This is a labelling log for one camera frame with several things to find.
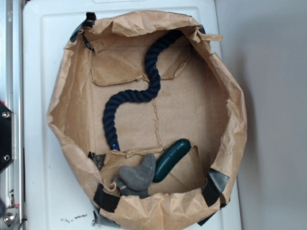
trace black bracket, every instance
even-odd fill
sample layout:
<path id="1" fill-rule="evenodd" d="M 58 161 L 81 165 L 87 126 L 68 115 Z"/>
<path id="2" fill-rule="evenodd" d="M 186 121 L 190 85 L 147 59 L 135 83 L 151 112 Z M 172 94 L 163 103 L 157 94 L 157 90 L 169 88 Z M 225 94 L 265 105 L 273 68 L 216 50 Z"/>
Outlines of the black bracket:
<path id="1" fill-rule="evenodd" d="M 12 116 L 12 111 L 0 103 L 0 173 L 13 161 Z"/>

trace dark green object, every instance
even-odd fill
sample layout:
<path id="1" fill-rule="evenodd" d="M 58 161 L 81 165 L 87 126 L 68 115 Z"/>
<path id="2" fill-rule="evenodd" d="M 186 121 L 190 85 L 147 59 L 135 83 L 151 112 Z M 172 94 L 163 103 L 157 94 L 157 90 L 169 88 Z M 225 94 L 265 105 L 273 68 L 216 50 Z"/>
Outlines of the dark green object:
<path id="1" fill-rule="evenodd" d="M 173 167 L 190 151 L 191 143 L 187 139 L 180 139 L 169 147 L 157 160 L 153 182 L 161 182 Z"/>

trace black tape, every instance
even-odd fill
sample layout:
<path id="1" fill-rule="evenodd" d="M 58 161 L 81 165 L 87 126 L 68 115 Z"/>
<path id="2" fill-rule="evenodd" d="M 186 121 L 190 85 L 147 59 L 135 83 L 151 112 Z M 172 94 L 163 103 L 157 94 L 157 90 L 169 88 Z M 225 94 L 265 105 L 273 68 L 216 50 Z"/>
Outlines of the black tape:
<path id="1" fill-rule="evenodd" d="M 104 191 L 104 187 L 102 184 L 98 184 L 94 201 L 98 204 L 103 210 L 107 212 L 115 212 L 117 205 L 119 203 L 120 197 L 108 194 Z"/>
<path id="2" fill-rule="evenodd" d="M 211 216 L 208 216 L 201 221 L 197 222 L 200 226 L 204 225 L 216 212 L 214 212 Z"/>
<path id="3" fill-rule="evenodd" d="M 206 31 L 205 31 L 205 28 L 204 27 L 202 27 L 202 28 L 200 28 L 200 29 L 198 29 L 202 34 L 206 34 Z"/>
<path id="4" fill-rule="evenodd" d="M 214 169 L 209 169 L 207 178 L 208 182 L 202 188 L 202 196 L 210 207 L 220 198 L 230 178 Z"/>
<path id="5" fill-rule="evenodd" d="M 99 214 L 99 210 L 97 208 L 95 208 L 95 210 L 93 211 L 94 213 L 94 223 L 95 224 L 102 224 L 102 225 L 105 225 L 105 226 L 109 226 L 109 227 L 113 227 L 113 228 L 120 228 L 120 225 L 115 223 L 114 221 L 104 217 L 104 216 L 101 216 Z"/>
<path id="6" fill-rule="evenodd" d="M 78 36 L 79 31 L 86 27 L 86 28 L 92 28 L 96 21 L 96 15 L 92 12 L 86 13 L 86 19 L 75 29 L 75 31 L 72 33 L 70 41 L 75 42 Z"/>
<path id="7" fill-rule="evenodd" d="M 224 208 L 226 204 L 221 204 L 220 209 Z M 204 219 L 201 219 L 199 222 L 197 222 L 200 226 L 204 225 L 216 212 L 214 212 L 211 216 L 208 216 Z"/>
<path id="8" fill-rule="evenodd" d="M 104 160 L 106 158 L 106 154 L 96 155 L 93 152 L 89 152 L 88 158 L 91 158 L 94 161 L 95 165 L 97 166 L 98 170 L 100 171 L 102 169 L 102 167 L 105 165 Z"/>

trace blue rope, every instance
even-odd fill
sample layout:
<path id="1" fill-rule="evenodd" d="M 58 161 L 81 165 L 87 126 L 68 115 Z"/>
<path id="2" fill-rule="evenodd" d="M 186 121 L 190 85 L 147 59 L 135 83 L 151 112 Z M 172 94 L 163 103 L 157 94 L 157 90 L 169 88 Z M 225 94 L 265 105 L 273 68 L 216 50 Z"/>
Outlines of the blue rope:
<path id="1" fill-rule="evenodd" d="M 159 71 L 156 68 L 158 61 L 158 55 L 162 50 L 168 48 L 178 38 L 182 36 L 182 32 L 179 30 L 173 30 L 163 37 L 159 38 L 147 51 L 145 56 L 145 69 L 149 77 L 149 87 L 147 90 L 125 90 L 121 91 L 109 99 L 106 103 L 104 110 L 104 116 L 102 118 L 104 124 L 104 130 L 106 140 L 112 150 L 119 151 L 118 137 L 115 128 L 115 113 L 117 108 L 125 102 L 150 102 L 155 98 L 161 88 L 161 77 Z"/>

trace white surface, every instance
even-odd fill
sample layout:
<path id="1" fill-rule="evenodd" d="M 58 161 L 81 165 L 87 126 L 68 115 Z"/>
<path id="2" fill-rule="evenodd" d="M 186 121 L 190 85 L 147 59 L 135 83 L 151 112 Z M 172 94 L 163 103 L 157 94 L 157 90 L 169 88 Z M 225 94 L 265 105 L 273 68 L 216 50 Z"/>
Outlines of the white surface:
<path id="1" fill-rule="evenodd" d="M 216 0 L 223 61 L 242 86 L 245 230 L 307 229 L 307 1 Z"/>
<path id="2" fill-rule="evenodd" d="M 91 0 L 31 0 L 24 9 L 24 125 L 26 201 L 29 230 L 112 229 L 92 226 L 93 206 L 80 188 L 47 126 L 46 113 L 63 55 L 63 48 L 86 12 L 97 18 L 133 10 L 185 13 L 201 22 L 207 33 L 218 34 L 213 0 L 144 0 L 94 3 Z M 213 43 L 219 55 L 219 43 Z M 205 226 L 189 230 L 240 230 L 236 186 L 232 201 Z"/>

